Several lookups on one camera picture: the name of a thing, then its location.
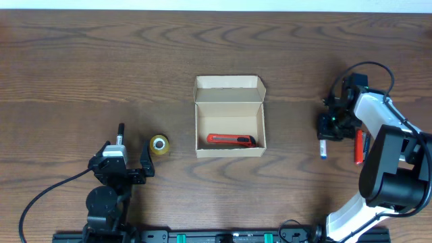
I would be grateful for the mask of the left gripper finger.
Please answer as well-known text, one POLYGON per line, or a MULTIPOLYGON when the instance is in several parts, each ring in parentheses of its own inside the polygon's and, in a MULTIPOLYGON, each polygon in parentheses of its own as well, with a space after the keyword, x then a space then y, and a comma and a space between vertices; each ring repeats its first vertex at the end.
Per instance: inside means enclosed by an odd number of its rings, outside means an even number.
POLYGON ((109 146, 110 144, 111 144, 110 141, 107 140, 107 141, 104 143, 104 145, 101 147, 101 149, 95 153, 95 157, 102 157, 102 156, 103 156, 103 151, 104 151, 105 148, 106 148, 107 146, 109 146))
POLYGON ((155 176, 155 167, 154 167, 152 159, 151 159, 150 141, 149 140, 146 140, 144 142, 142 152, 140 155, 140 164, 142 166, 143 174, 145 177, 154 177, 155 176))

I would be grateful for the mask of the red stapler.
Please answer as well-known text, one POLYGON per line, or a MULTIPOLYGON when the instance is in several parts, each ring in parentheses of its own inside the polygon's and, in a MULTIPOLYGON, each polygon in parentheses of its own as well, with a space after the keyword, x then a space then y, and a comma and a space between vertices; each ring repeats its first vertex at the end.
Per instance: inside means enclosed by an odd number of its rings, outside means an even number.
POLYGON ((371 135, 368 132, 357 130, 354 138, 354 163, 361 165, 365 162, 371 143, 371 135))

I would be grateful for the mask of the blue whiteboard marker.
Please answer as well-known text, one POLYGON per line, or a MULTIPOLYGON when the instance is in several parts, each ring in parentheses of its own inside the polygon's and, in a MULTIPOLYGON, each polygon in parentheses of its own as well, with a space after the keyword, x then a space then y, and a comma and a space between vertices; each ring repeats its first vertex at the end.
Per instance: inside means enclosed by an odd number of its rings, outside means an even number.
POLYGON ((320 140, 320 157, 322 159, 326 159, 327 158, 327 143, 326 140, 320 140))

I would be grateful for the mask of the red utility knife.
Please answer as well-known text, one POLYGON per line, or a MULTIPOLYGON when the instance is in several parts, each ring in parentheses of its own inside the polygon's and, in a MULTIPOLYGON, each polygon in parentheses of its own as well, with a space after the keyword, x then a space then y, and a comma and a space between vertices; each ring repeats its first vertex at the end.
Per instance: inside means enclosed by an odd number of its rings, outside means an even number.
POLYGON ((234 144, 254 148, 257 143, 250 135, 235 135, 235 134, 209 134, 207 136, 208 143, 218 144, 234 144))

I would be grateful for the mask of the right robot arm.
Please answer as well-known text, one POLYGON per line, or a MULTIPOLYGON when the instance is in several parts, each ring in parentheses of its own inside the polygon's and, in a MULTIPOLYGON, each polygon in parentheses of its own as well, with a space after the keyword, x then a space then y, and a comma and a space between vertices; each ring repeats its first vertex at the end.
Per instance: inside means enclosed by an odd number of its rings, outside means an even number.
POLYGON ((374 143, 360 147, 358 192, 314 229, 311 242, 357 242, 379 222, 411 217, 431 200, 431 135, 412 125, 388 94, 369 88, 366 75, 342 74, 340 97, 329 92, 317 119, 317 138, 355 139, 365 126, 374 143))

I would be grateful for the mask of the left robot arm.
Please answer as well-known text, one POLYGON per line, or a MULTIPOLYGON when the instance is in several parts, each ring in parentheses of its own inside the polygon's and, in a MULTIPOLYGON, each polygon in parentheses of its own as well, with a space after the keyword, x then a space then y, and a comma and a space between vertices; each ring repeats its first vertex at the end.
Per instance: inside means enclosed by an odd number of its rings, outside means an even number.
POLYGON ((155 175, 149 146, 150 142, 146 141, 140 156, 141 167, 137 169, 127 168, 126 147, 109 141, 90 159, 88 168, 102 185, 86 198, 84 242, 141 241, 140 232, 127 222, 127 217, 133 186, 145 184, 148 177, 155 175))

